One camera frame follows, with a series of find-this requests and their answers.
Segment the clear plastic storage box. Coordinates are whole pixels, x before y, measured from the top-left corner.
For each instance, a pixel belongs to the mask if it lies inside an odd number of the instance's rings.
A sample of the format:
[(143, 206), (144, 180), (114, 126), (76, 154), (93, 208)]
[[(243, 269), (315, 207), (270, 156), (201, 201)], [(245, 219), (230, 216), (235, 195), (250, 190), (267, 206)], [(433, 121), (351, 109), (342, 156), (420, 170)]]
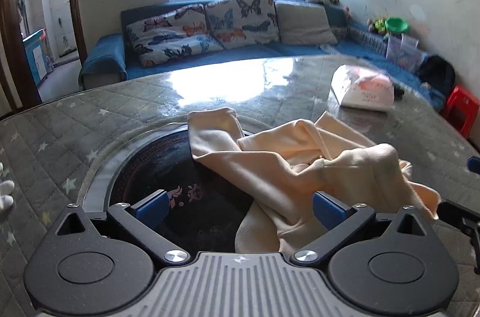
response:
[(417, 40), (403, 34), (400, 38), (389, 34), (385, 57), (410, 73), (416, 73), (428, 53), (417, 47)]

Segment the blue toy cabinet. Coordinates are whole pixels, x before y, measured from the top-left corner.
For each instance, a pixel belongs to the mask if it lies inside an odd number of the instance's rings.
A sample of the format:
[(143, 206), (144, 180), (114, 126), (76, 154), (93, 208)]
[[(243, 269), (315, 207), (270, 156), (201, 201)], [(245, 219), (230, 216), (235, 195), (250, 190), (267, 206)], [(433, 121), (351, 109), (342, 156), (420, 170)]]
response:
[(39, 84), (54, 70), (50, 59), (47, 32), (40, 29), (23, 39), (24, 50), (35, 85)]

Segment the quilted grey star tablecloth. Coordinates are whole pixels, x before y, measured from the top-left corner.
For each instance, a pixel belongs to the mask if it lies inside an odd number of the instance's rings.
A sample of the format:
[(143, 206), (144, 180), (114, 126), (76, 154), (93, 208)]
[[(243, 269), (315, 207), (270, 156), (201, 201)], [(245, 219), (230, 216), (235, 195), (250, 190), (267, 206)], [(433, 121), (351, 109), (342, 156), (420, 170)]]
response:
[(395, 147), (415, 182), (479, 209), (479, 176), (467, 168), (476, 151), (415, 91), (387, 114), (337, 106), (329, 92), (334, 71), (359, 64), (333, 54), (205, 65), (87, 90), (4, 120), (1, 162), (16, 186), (13, 211), (1, 222), (1, 314), (33, 314), (24, 268), (64, 207), (85, 196), (106, 148), (192, 111), (233, 108), (254, 132), (329, 112)]

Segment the green plastic bowl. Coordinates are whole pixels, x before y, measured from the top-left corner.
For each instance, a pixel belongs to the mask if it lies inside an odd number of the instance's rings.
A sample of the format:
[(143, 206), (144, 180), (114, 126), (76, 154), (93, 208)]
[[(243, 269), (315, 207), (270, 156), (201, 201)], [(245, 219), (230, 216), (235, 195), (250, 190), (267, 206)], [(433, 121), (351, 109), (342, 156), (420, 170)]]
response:
[(389, 17), (385, 20), (385, 29), (388, 33), (402, 35), (410, 30), (409, 23), (399, 17)]

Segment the butterfly pillow right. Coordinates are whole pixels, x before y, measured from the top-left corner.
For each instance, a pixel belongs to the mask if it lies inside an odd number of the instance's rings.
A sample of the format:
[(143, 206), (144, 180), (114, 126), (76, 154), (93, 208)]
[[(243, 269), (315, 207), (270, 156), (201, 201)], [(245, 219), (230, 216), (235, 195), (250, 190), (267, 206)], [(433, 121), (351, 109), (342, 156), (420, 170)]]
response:
[(219, 0), (205, 6), (211, 35), (225, 49), (280, 40), (274, 0)]

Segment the black round hotplate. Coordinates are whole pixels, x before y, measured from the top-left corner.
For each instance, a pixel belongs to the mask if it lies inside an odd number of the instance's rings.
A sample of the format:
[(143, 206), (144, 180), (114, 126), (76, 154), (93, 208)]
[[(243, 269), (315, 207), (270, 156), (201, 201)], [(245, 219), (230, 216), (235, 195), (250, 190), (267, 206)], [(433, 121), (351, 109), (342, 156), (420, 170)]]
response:
[(253, 198), (193, 160), (187, 130), (154, 140), (131, 155), (112, 182), (109, 204), (133, 205), (168, 193), (168, 215), (153, 229), (192, 255), (235, 252), (239, 226)]

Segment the butterfly pillow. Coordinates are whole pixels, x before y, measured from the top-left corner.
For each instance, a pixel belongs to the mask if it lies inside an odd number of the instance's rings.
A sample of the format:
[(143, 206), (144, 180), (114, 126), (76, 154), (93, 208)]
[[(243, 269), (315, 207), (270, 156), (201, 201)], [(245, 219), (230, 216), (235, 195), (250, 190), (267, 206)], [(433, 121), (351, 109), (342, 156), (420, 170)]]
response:
[(146, 68), (223, 49), (209, 34), (202, 4), (189, 4), (131, 23), (126, 26), (126, 35), (134, 54)]
[(274, 0), (219, 0), (205, 6), (211, 35), (225, 49), (280, 40)]

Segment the white cotton glove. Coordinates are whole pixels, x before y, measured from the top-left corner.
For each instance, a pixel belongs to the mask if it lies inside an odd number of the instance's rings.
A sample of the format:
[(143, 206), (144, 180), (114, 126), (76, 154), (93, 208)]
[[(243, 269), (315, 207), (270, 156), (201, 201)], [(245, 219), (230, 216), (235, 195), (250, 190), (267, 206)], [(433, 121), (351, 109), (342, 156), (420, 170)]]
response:
[(0, 215), (6, 216), (14, 206), (15, 200), (12, 196), (15, 189), (15, 182), (6, 179), (3, 175), (3, 163), (0, 164), (1, 182), (0, 182)]

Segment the white pink tissue pack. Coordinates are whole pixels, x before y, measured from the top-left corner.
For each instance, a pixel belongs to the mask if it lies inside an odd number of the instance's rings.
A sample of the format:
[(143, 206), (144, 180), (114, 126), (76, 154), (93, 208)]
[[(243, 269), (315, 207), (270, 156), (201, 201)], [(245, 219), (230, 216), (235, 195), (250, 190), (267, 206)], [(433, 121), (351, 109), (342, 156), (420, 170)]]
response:
[(343, 107), (387, 112), (395, 100), (391, 79), (359, 65), (339, 66), (332, 76), (331, 89)]

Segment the black backpack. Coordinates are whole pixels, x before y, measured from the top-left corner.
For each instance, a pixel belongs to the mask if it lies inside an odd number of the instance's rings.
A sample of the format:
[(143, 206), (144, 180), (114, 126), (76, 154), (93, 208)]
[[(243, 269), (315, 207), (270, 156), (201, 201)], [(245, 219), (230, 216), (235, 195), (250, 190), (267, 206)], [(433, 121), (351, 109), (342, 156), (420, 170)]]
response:
[(426, 57), (416, 72), (416, 76), (445, 97), (450, 96), (456, 84), (456, 72), (453, 66), (439, 55)]

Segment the blue sofa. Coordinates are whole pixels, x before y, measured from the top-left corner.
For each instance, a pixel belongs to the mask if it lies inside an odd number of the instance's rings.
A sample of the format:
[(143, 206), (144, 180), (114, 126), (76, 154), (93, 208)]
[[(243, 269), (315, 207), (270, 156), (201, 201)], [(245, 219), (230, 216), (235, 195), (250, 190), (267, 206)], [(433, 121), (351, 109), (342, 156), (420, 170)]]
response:
[(103, 36), (97, 41), (80, 70), (78, 77), (80, 88), (87, 90), (152, 74), (230, 61), (342, 53), (367, 61), (374, 67), (387, 72), (395, 81), (402, 82), (404, 85), (419, 92), (438, 112), (443, 109), (446, 103), (448, 97), (439, 90), (439, 85), (435, 85), (435, 87), (430, 89), (422, 85), (422, 79), (432, 77), (433, 73), (427, 73), (426, 69), (422, 69), (421, 75), (417, 76), (415, 73), (410, 73), (389, 62), (385, 58), (386, 44), (380, 40), (380, 37), (368, 34), (356, 22), (349, 22), (347, 15), (342, 13), (339, 8), (333, 6), (326, 6), (325, 11), (332, 32), (338, 40), (338, 44), (335, 46), (326, 44), (302, 46), (277, 42), (245, 46), (239, 49), (224, 49), (218, 52), (213, 51), (213, 49), (204, 49), (198, 55), (180, 60), (173, 59), (151, 68), (145, 68), (141, 65), (137, 55), (134, 54), (128, 45), (128, 24), (155, 14), (166, 14), (169, 11), (180, 8), (183, 4), (207, 4), (210, 1), (172, 0), (162, 4), (154, 4), (121, 12), (122, 32)]

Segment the cream beige garment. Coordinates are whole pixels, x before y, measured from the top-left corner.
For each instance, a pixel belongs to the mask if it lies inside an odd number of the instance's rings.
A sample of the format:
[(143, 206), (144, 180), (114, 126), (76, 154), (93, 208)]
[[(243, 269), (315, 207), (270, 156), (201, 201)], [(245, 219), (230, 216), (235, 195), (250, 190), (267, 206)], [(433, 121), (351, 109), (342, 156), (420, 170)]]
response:
[(249, 194), (253, 203), (235, 236), (240, 254), (286, 256), (326, 233), (312, 197), (324, 191), (352, 206), (380, 213), (413, 205), (436, 221), (440, 195), (411, 182), (412, 166), (388, 143), (374, 143), (328, 112), (244, 135), (231, 108), (188, 115), (193, 160)]

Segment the red plastic stool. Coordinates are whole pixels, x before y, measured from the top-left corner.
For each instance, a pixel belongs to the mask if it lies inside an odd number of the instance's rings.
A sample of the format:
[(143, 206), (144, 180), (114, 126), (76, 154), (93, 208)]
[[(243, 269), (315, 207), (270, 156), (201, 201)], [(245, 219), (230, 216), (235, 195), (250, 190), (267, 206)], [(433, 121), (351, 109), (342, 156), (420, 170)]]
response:
[(479, 99), (464, 87), (457, 85), (448, 97), (442, 117), (464, 138), (469, 138), (479, 114)]

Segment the butterfly pillow left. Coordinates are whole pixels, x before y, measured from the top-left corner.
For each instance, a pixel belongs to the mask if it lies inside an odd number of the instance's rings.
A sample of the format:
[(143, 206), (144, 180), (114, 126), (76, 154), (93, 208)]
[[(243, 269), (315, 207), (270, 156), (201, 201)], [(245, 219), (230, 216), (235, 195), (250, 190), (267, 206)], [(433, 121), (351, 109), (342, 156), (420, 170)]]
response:
[(126, 35), (134, 54), (146, 68), (223, 49), (209, 34), (202, 4), (189, 4), (131, 23), (126, 26)]

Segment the beige cushion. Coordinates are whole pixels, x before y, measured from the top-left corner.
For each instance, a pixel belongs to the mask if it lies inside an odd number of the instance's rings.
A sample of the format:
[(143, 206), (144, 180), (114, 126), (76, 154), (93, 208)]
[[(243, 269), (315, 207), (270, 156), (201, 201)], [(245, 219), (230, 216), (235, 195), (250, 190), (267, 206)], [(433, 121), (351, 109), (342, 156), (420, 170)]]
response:
[(281, 43), (322, 45), (338, 43), (322, 5), (275, 3)]

